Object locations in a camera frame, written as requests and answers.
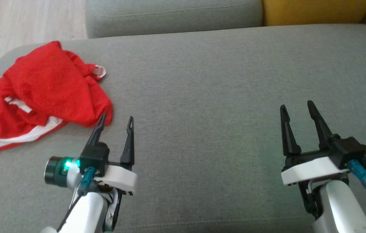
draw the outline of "wooden floor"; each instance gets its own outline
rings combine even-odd
[[[85,38],[85,0],[0,0],[0,58],[26,44]]]

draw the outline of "black cable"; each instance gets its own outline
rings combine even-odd
[[[75,199],[74,203],[71,205],[71,207],[68,209],[68,212],[65,214],[65,217],[63,217],[63,220],[62,220],[61,224],[59,225],[58,229],[56,230],[56,232],[59,232],[62,229],[63,225],[66,223],[66,219],[68,218],[72,209],[75,207],[75,205],[77,204],[77,202],[79,201],[79,199],[81,197],[82,197],[82,195],[78,195],[78,197]]]

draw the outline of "robotic arm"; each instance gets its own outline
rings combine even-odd
[[[281,177],[284,185],[297,184],[306,212],[315,217],[315,233],[366,233],[366,216],[348,187],[348,173],[366,188],[366,146],[354,137],[332,134],[314,103],[308,101],[319,138],[319,150],[301,152],[281,106],[282,149],[286,156]]]
[[[134,165],[134,121],[127,125],[127,140],[120,162],[110,162],[108,146],[99,141],[104,129],[103,114],[79,158],[51,157],[44,178],[47,184],[74,191],[71,204],[57,229],[41,233],[102,233],[113,231],[123,195],[135,193],[137,174]]]

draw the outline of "sofa seat cushion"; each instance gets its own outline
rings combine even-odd
[[[137,192],[116,232],[311,232],[282,184],[280,106],[303,151],[318,149],[307,100],[333,133],[366,145],[366,25],[299,25],[63,42],[107,69],[114,118],[101,140],[119,161],[135,123]],[[0,60],[0,77],[38,44]],[[79,156],[92,129],[68,124],[0,152],[0,232],[57,227],[72,191],[47,185],[51,156]],[[350,176],[366,213],[366,190]]]
[[[261,0],[87,0],[89,38],[262,25]]]

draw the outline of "red towel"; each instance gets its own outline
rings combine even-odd
[[[16,59],[0,78],[0,150],[38,140],[68,122],[112,119],[112,103],[97,81],[104,68],[85,64],[58,41]]]

